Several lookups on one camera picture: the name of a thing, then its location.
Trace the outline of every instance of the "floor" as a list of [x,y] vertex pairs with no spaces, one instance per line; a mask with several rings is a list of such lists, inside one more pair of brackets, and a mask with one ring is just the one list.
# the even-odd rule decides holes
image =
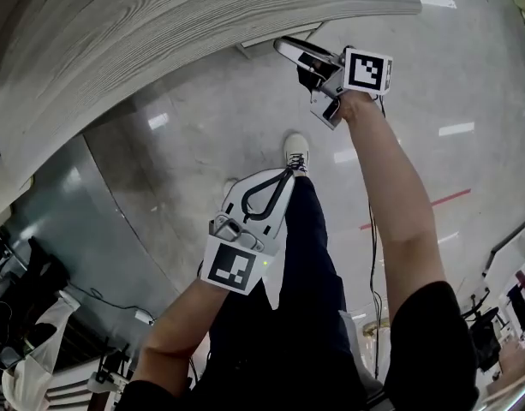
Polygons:
[[[153,262],[104,184],[82,136],[72,139],[36,172],[32,188],[14,204],[6,223],[11,244],[28,263],[31,236],[64,264],[70,281],[105,300],[139,306],[158,316],[177,297],[172,282]],[[20,271],[13,263],[8,271]],[[110,345],[137,349],[150,330],[134,319],[135,309],[118,310],[68,287],[81,303],[74,314],[109,337]]]
[[[420,15],[333,21],[311,40],[394,57],[387,117],[435,202],[446,274],[464,301],[490,249],[525,218],[525,27],[511,0],[454,1],[455,9],[425,4]],[[147,297],[160,313],[163,298],[194,279],[225,180],[282,166],[283,137],[297,130],[310,142],[310,176],[348,309],[366,314],[360,325],[374,319],[360,166],[346,127],[332,132],[309,112],[292,63],[264,47],[251,60],[225,50],[151,84],[115,115],[84,135],[117,203],[111,210],[147,256],[120,261],[111,249],[127,246],[115,242],[97,250],[109,252],[115,273],[100,284],[113,300]],[[375,286],[384,294],[378,260]],[[85,284],[98,280],[94,265],[75,272]],[[266,281],[274,306],[282,272],[283,256]],[[169,292],[152,300],[162,285]]]

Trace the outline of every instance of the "person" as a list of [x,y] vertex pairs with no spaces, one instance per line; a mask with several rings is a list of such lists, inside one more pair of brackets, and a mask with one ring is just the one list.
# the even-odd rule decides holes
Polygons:
[[[474,347],[446,282],[426,190],[369,95],[346,92],[338,113],[349,126],[384,252],[391,363],[379,396],[395,409],[471,409],[478,398]],[[195,280],[153,326],[117,411],[283,402],[368,409],[306,140],[292,134],[284,153],[295,187],[278,309],[262,282],[239,295]],[[210,358],[190,390],[188,362],[208,331]]]

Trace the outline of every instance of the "trigger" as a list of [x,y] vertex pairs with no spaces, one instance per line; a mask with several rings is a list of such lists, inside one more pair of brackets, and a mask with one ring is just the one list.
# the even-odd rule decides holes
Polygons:
[[298,81],[307,88],[309,92],[312,92],[313,89],[317,88],[323,80],[321,76],[317,76],[302,67],[296,67],[296,69],[298,70]]

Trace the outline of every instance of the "red line on floor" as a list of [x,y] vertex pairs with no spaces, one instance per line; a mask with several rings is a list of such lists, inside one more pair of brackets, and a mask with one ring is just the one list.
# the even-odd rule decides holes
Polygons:
[[[436,200],[432,202],[432,206],[438,206],[439,204],[443,204],[444,202],[453,200],[463,195],[467,195],[469,193],[471,193],[471,189],[467,188],[466,190],[462,190],[461,192],[456,192],[455,194],[445,196],[444,198],[441,198],[440,200]],[[366,223],[365,225],[362,225],[359,229],[370,229],[370,228],[371,228],[371,224]]]

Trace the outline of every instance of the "hand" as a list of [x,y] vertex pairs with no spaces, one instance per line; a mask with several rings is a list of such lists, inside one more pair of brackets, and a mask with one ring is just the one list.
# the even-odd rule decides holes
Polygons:
[[364,104],[372,104],[371,95],[367,92],[350,90],[340,96],[340,108],[338,115],[347,123],[353,122],[358,115],[359,107]]

